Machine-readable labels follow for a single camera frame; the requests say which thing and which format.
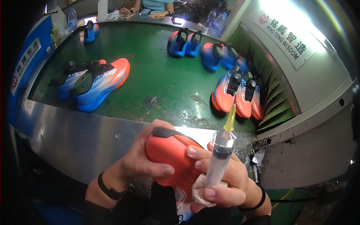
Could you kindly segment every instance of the syringe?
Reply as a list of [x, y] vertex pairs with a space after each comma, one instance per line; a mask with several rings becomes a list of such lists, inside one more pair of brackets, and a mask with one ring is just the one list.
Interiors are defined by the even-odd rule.
[[219, 185], [234, 150], [237, 133], [234, 132], [236, 106], [232, 106], [226, 124], [216, 132], [214, 149], [206, 173], [204, 187]]

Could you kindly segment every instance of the white jug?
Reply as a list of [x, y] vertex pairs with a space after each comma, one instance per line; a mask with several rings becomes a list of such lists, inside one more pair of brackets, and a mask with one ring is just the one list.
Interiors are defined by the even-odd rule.
[[98, 21], [104, 21], [108, 18], [108, 0], [98, 1]]

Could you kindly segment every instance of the syringe barrel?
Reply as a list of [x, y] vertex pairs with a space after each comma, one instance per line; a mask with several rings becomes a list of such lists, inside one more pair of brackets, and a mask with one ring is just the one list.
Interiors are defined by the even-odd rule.
[[216, 132], [214, 149], [204, 186], [219, 185], [234, 150], [237, 133], [220, 129]]

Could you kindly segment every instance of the person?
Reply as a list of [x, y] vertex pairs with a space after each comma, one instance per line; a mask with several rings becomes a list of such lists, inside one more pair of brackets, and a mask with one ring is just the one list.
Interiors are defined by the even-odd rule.
[[141, 2], [144, 9], [140, 13], [149, 14], [150, 18], [160, 18], [170, 15], [174, 12], [174, 0], [136, 0], [135, 6], [131, 9], [121, 8], [121, 13], [136, 13], [141, 8]]
[[[150, 199], [154, 199], [156, 195], [158, 195], [157, 200], [149, 200], [148, 197], [134, 197], [134, 195], [131, 198], [126, 195], [126, 193], [128, 193], [126, 190], [129, 188], [129, 185], [137, 177], [164, 177], [171, 176], [175, 173], [175, 169], [171, 165], [151, 162], [146, 156], [145, 146], [147, 138], [151, 135], [152, 131], [158, 127], [174, 130], [174, 127], [170, 123], [154, 120], [137, 136], [126, 155], [107, 169], [102, 176], [99, 176], [99, 178], [102, 178], [102, 182], [108, 190], [113, 189], [118, 193], [125, 192], [123, 197], [118, 200], [110, 198], [109, 195], [100, 188], [98, 178], [90, 183], [85, 197], [84, 225], [177, 224], [176, 207], [174, 208], [176, 202], [172, 187], [153, 184]], [[196, 160], [195, 169], [200, 172], [207, 171], [211, 151], [213, 150], [213, 143], [209, 143], [207, 147], [209, 151], [193, 146], [186, 149], [187, 156]], [[228, 224], [230, 217], [234, 215], [234, 211], [239, 208], [244, 209], [245, 216], [243, 225], [270, 224], [271, 203], [269, 197], [263, 192], [262, 188], [257, 186], [255, 182], [248, 177], [246, 167], [234, 153], [226, 168], [223, 180], [229, 183], [228, 187], [209, 186], [204, 191], [205, 198], [218, 205], [211, 208], [204, 208], [204, 206], [195, 202], [191, 203], [190, 209], [195, 214], [186, 222], [187, 225]], [[160, 206], [159, 204], [158, 206], [153, 206], [156, 202], [160, 203]], [[255, 210], [246, 210], [254, 207], [256, 207]], [[136, 222], [134, 222], [134, 218], [126, 218], [131, 214], [135, 215]], [[158, 222], [153, 222], [152, 219], [154, 218], [149, 219], [149, 215], [153, 215]], [[144, 222], [143, 218], [148, 218], [148, 222]]]

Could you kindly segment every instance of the smartphone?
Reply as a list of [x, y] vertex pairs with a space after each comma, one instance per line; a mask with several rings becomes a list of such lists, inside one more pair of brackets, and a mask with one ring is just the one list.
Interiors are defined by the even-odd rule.
[[129, 19], [130, 17], [132, 17], [133, 15], [135, 15], [136, 13], [126, 13], [124, 15], [120, 16], [120, 19]]
[[181, 25], [181, 24], [183, 24], [183, 23], [179, 23], [178, 20], [179, 20], [179, 18], [176, 18], [176, 17], [172, 17], [172, 18], [171, 18], [171, 21], [172, 21], [173, 24], [176, 24], [176, 25]]

